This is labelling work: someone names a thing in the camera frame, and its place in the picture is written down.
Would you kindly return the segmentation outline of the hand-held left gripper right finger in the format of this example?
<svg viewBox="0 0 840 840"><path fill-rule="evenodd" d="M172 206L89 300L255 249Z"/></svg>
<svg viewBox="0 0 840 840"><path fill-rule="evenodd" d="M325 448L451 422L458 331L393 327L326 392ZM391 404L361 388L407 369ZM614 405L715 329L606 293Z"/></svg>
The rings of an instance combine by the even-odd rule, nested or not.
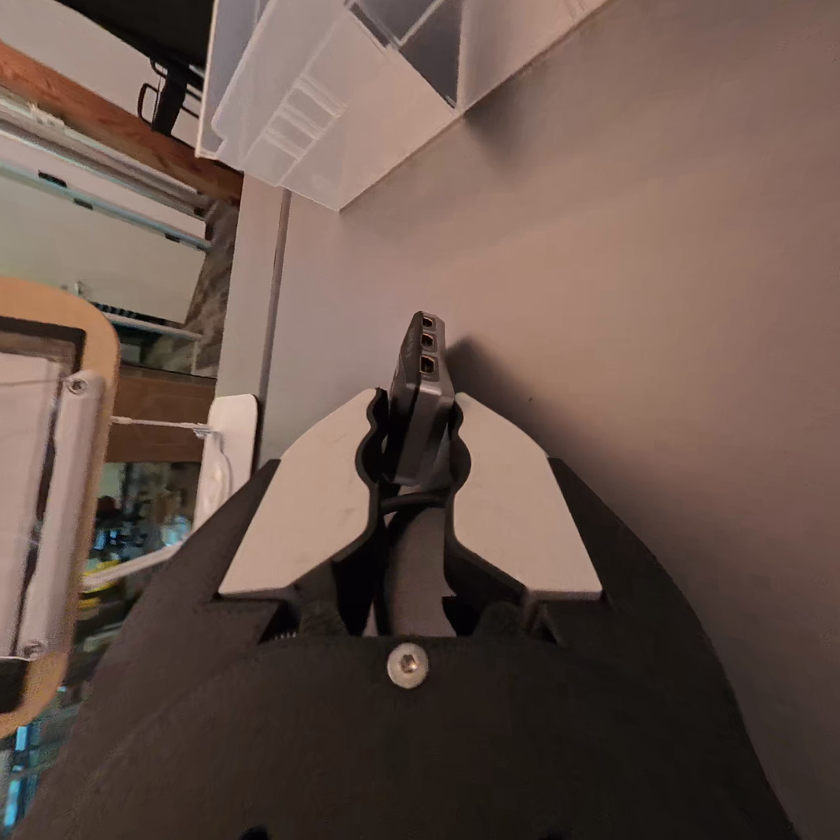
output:
<svg viewBox="0 0 840 840"><path fill-rule="evenodd" d="M455 397L445 575L470 600L597 600L603 588L543 449Z"/></svg>

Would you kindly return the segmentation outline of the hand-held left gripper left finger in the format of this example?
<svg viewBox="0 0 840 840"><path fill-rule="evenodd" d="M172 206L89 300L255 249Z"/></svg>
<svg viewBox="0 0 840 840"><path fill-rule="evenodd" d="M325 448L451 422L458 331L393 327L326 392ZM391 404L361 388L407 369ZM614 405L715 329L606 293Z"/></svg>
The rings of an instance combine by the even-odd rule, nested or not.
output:
<svg viewBox="0 0 840 840"><path fill-rule="evenodd" d="M360 392L283 454L217 593L266 599L368 543L379 517L382 388Z"/></svg>

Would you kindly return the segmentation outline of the grey hdmi hub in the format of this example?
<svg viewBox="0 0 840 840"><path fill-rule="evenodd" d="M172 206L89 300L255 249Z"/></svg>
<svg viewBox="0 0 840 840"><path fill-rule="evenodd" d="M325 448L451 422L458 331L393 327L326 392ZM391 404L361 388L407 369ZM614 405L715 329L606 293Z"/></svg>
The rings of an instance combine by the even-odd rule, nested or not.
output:
<svg viewBox="0 0 840 840"><path fill-rule="evenodd" d="M417 486L434 467L455 404L441 318L426 311L414 313L388 394L385 476L398 486Z"/></svg>

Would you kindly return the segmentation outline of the clear plastic bin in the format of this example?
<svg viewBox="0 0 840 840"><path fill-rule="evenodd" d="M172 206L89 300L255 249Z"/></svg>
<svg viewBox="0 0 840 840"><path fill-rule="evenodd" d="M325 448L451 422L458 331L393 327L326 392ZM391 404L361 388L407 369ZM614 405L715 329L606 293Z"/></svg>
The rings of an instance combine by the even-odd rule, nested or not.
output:
<svg viewBox="0 0 840 840"><path fill-rule="evenodd" d="M603 5L215 2L196 155L339 211Z"/></svg>

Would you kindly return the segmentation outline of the wooden framed instruction sign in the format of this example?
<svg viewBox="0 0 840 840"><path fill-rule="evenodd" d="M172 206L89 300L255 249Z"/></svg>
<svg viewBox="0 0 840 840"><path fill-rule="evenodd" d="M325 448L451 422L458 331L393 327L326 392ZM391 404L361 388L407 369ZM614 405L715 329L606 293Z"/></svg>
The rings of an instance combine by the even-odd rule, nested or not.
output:
<svg viewBox="0 0 840 840"><path fill-rule="evenodd" d="M68 667L119 382L119 338L69 292L1 279L1 737Z"/></svg>

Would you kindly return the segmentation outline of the aluminium framed whiteboard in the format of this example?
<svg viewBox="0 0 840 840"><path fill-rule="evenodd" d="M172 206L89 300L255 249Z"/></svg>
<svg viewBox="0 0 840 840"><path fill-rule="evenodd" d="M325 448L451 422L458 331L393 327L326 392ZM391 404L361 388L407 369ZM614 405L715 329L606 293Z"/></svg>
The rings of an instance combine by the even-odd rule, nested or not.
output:
<svg viewBox="0 0 840 840"><path fill-rule="evenodd" d="M212 204L2 91L2 276L183 323Z"/></svg>

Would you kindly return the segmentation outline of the black metal stool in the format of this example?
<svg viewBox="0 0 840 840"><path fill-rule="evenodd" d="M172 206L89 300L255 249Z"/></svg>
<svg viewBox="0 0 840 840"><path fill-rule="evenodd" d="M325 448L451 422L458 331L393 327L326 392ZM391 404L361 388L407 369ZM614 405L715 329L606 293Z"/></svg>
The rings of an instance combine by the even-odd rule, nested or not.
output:
<svg viewBox="0 0 840 840"><path fill-rule="evenodd" d="M150 58L150 67L158 81L141 86L136 113L153 132L171 138L182 113L199 117L196 110L187 107L187 100L202 101L204 70L179 63L170 66L154 58Z"/></svg>

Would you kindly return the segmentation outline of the wooden beam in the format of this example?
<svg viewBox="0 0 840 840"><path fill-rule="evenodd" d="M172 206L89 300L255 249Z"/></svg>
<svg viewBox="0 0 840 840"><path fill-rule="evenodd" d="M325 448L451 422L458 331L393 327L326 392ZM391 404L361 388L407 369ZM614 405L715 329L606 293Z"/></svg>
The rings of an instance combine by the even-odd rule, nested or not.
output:
<svg viewBox="0 0 840 840"><path fill-rule="evenodd" d="M153 131L140 118L5 43L1 87L90 140L205 196L235 206L241 202L244 178L239 172L197 157L186 143Z"/></svg>

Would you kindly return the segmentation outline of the black partition panel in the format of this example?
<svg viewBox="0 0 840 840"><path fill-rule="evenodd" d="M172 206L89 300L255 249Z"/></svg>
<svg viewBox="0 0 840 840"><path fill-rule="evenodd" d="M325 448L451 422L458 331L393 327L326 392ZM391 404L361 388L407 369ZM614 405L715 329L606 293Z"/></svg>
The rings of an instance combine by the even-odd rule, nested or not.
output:
<svg viewBox="0 0 840 840"><path fill-rule="evenodd" d="M61 1L160 63L204 68L214 1Z"/></svg>

